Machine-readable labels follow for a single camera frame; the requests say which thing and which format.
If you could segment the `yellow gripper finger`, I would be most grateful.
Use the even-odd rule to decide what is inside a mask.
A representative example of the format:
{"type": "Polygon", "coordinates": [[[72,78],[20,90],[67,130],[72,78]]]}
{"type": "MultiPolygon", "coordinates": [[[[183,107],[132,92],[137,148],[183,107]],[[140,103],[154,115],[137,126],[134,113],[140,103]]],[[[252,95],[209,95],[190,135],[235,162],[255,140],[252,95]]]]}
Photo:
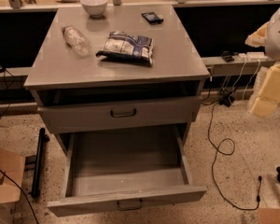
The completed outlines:
{"type": "Polygon", "coordinates": [[[280,104],[280,62],[270,68],[261,67],[248,102],[248,110],[260,118],[267,117],[280,104]]]}
{"type": "Polygon", "coordinates": [[[266,45],[267,28],[268,22],[261,25],[257,31],[249,35],[245,40],[245,44],[254,48],[264,47],[266,45]]]}

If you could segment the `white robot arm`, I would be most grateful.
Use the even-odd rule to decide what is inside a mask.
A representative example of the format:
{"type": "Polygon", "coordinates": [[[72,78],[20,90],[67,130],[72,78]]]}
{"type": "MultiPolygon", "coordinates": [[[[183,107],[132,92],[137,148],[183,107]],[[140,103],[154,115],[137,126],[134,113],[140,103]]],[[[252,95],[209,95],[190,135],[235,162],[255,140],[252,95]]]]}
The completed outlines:
{"type": "Polygon", "coordinates": [[[264,47],[266,55],[274,60],[259,90],[253,93],[255,100],[250,107],[251,114],[263,118],[280,104],[280,8],[245,43],[250,47],[264,47]]]}

